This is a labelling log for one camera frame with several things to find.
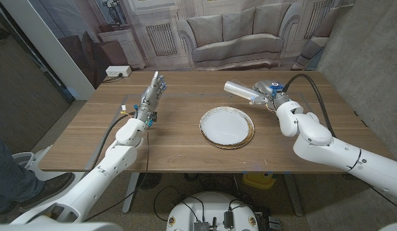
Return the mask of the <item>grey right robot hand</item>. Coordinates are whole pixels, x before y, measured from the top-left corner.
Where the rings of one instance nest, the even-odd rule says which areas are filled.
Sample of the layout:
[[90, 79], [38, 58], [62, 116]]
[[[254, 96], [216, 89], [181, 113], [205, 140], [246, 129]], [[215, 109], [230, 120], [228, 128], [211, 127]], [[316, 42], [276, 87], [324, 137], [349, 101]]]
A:
[[252, 98], [250, 104], [265, 105], [272, 112], [275, 112], [283, 103], [291, 101], [283, 91], [284, 86], [278, 81], [258, 81], [252, 89], [258, 93], [258, 96]]

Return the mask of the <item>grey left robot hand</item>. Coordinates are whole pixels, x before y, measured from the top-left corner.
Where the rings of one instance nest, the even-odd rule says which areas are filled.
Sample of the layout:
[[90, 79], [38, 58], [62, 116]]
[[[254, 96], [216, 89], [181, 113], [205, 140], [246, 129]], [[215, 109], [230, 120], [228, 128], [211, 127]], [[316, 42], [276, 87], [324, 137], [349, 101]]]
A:
[[135, 118], [143, 122], [147, 121], [150, 114], [156, 110], [159, 99], [165, 90], [166, 82], [164, 76], [160, 75], [159, 71], [156, 71], [150, 85], [141, 94]]

